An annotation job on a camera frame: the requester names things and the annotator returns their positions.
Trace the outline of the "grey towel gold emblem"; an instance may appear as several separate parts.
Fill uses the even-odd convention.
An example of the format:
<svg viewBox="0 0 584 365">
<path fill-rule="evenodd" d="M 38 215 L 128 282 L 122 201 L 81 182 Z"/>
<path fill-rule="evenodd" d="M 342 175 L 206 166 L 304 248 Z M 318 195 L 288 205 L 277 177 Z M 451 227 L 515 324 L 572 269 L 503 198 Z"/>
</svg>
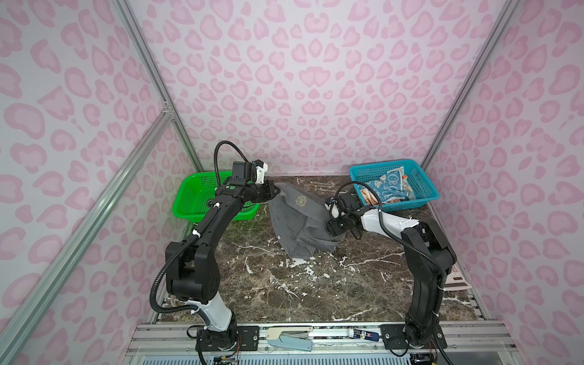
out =
<svg viewBox="0 0 584 365">
<path fill-rule="evenodd" d="M 325 200 L 285 182 L 277 182 L 280 193 L 269 201 L 272 226 L 278 242 L 293 259 L 308 259 L 317 251 L 334 252 L 346 234 L 333 236 Z"/>
</svg>

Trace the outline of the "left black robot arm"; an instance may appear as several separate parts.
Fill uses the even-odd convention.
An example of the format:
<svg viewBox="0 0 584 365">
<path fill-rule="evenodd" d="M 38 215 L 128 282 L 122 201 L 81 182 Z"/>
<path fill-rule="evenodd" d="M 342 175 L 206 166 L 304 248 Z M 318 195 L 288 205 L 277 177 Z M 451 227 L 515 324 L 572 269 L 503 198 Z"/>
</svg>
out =
<svg viewBox="0 0 584 365">
<path fill-rule="evenodd" d="M 184 240 L 167 246 L 165 263 L 150 289 L 149 304 L 155 313 L 195 312 L 204 322 L 196 341 L 208 341 L 220 350 L 239 348 L 241 340 L 236 316 L 219 294 L 221 274 L 215 252 L 246 204 L 268 202 L 280 193 L 265 177 L 267 169 L 265 162 L 242 156 L 227 178 L 214 173 L 217 188 L 208 201 L 208 212 Z"/>
</svg>

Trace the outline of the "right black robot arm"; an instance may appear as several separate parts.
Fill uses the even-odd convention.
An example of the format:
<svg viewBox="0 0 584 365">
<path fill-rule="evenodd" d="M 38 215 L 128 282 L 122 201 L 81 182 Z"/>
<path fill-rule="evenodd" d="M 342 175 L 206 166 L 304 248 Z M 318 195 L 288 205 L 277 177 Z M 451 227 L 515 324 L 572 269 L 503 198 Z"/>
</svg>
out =
<svg viewBox="0 0 584 365">
<path fill-rule="evenodd" d="M 413 277 L 403 342 L 409 348 L 434 345 L 445 354 L 440 308 L 447 277 L 457 257 L 438 223 L 433 218 L 417 220 L 383 211 L 380 196 L 367 184 L 357 181 L 341 185 L 324 206 L 329 214 L 326 226 L 331 235 L 349 232 L 359 240 L 364 232 L 370 232 L 402 246 Z"/>
</svg>

